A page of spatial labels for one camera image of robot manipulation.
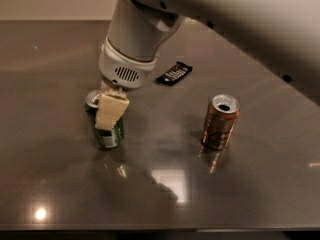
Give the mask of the white-grey gripper body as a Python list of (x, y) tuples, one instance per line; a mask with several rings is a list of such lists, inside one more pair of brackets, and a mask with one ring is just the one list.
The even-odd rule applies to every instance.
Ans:
[(106, 40), (101, 46), (99, 70), (105, 82), (126, 89), (141, 88), (157, 60), (140, 62), (126, 57)]

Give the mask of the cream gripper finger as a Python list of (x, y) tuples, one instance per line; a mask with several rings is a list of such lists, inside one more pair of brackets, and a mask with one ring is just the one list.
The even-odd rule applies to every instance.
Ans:
[(125, 92), (103, 91), (99, 96), (95, 127), (100, 130), (112, 130), (128, 108), (129, 103)]

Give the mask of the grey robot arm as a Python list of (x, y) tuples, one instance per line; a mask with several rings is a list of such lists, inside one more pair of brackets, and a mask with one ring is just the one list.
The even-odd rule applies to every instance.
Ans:
[(110, 130), (154, 69), (160, 47), (194, 19), (320, 102), (320, 0), (117, 0), (99, 67), (96, 126)]

